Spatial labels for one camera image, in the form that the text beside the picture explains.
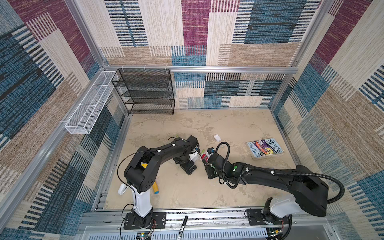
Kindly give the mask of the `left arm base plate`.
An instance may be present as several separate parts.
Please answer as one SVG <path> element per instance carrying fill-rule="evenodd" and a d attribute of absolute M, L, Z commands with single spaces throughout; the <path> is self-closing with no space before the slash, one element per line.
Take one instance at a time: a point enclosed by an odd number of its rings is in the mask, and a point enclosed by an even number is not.
<path fill-rule="evenodd" d="M 166 212 L 149 212 L 145 217 L 140 217 L 137 213 L 127 213 L 124 221 L 124 230 L 138 229 L 164 229 L 166 227 Z"/>

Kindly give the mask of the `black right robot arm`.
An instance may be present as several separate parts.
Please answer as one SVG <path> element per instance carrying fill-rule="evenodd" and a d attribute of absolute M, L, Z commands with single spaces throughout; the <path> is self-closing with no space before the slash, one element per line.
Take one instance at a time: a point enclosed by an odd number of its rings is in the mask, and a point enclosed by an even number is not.
<path fill-rule="evenodd" d="M 218 148 L 210 148 L 202 158 L 209 179 L 236 189 L 239 185 L 261 185 L 287 192 L 284 197 L 270 197 L 261 212 L 264 221 L 272 222 L 291 214 L 305 212 L 325 217 L 327 206 L 340 200 L 345 187 L 338 179 L 317 174 L 302 165 L 295 169 L 270 169 L 236 162 L 230 164 L 229 154 L 222 157 Z"/>

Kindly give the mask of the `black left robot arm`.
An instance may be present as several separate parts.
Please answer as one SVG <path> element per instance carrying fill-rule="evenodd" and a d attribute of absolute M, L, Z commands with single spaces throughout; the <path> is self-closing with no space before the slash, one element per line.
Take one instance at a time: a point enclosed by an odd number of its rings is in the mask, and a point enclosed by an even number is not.
<path fill-rule="evenodd" d="M 140 218 L 152 213 L 150 189 L 163 163 L 174 160 L 187 175 L 191 175 L 197 169 L 193 158 L 198 155 L 199 142 L 194 136 L 175 138 L 157 148 L 140 147 L 124 170 L 126 184 L 134 195 L 134 213 Z"/>

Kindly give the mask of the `white battery cover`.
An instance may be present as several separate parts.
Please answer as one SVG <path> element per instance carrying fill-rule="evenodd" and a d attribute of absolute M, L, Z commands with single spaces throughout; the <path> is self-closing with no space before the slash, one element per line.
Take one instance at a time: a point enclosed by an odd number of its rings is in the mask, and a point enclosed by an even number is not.
<path fill-rule="evenodd" d="M 217 141 L 217 142 L 221 142 L 222 139 L 219 135 L 214 135 L 214 139 Z"/>

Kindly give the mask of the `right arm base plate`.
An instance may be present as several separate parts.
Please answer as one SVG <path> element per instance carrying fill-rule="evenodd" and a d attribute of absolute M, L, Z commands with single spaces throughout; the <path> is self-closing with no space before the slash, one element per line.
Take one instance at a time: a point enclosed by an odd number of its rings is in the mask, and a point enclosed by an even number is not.
<path fill-rule="evenodd" d="M 265 215 L 263 209 L 246 209 L 244 213 L 248 219 L 250 226 L 267 226 L 267 225 L 288 225 L 290 223 L 289 216 L 284 218 L 274 217 L 271 214 Z"/>

